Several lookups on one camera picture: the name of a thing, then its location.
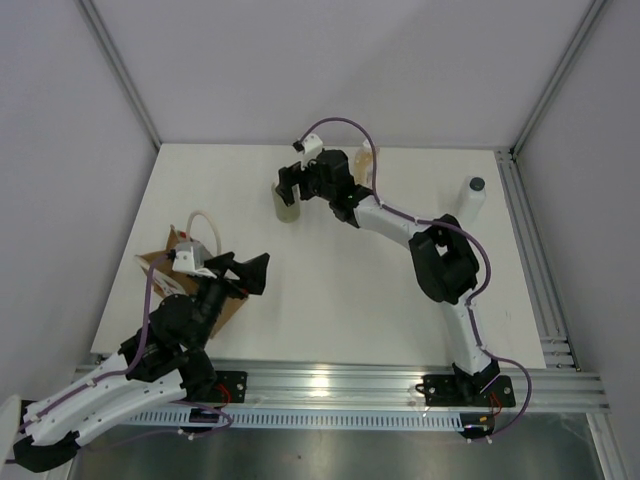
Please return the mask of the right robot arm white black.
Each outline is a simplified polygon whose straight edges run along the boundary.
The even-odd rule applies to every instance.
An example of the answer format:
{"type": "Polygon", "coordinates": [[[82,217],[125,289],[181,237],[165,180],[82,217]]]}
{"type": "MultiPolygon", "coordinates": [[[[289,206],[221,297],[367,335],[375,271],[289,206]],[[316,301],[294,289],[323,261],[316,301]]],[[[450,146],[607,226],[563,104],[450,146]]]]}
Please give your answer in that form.
{"type": "Polygon", "coordinates": [[[488,397],[500,374],[498,361],[486,351],[473,305],[480,266],[471,236],[457,219],[444,215],[421,221],[382,204],[374,191],[355,182],[342,150],[293,144],[302,159],[278,171],[276,194],[291,207],[300,200],[321,198],[334,216],[355,228],[371,231],[408,249],[421,291],[442,307],[450,345],[457,396],[467,404],[488,397]]]}

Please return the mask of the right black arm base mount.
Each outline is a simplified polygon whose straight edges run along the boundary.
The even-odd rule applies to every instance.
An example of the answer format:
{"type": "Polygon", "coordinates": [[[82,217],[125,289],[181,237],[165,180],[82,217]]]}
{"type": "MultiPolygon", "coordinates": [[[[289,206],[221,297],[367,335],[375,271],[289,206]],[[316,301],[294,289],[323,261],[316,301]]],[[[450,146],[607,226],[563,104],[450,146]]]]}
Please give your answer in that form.
{"type": "Polygon", "coordinates": [[[414,389],[429,407],[516,406],[512,381],[506,375],[497,376],[487,387],[475,387],[454,374],[428,374],[414,389]]]}

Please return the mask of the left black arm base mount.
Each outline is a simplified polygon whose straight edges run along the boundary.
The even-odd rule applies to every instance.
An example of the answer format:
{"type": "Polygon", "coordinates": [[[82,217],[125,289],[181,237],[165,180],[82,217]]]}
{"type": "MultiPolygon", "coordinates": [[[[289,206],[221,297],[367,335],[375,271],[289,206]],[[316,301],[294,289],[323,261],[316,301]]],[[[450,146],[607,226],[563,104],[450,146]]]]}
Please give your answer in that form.
{"type": "Polygon", "coordinates": [[[187,401],[223,405],[245,401],[248,374],[216,369],[204,351],[190,354],[180,373],[187,401]]]}

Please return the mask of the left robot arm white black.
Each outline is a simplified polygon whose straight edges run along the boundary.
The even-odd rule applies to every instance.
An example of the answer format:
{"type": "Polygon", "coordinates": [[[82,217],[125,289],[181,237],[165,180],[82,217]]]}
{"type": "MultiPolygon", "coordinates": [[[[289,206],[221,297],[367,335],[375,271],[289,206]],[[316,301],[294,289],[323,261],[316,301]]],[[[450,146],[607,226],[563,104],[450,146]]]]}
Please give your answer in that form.
{"type": "Polygon", "coordinates": [[[202,254],[181,243],[154,259],[146,274],[141,328],[92,372],[48,398],[23,406],[11,463],[42,473],[122,421],[168,403],[210,402],[225,389],[205,351],[230,300],[261,295],[270,256],[238,262],[232,252],[202,254]],[[169,262],[195,279],[193,294],[171,294],[151,306],[154,274],[169,262]]]}

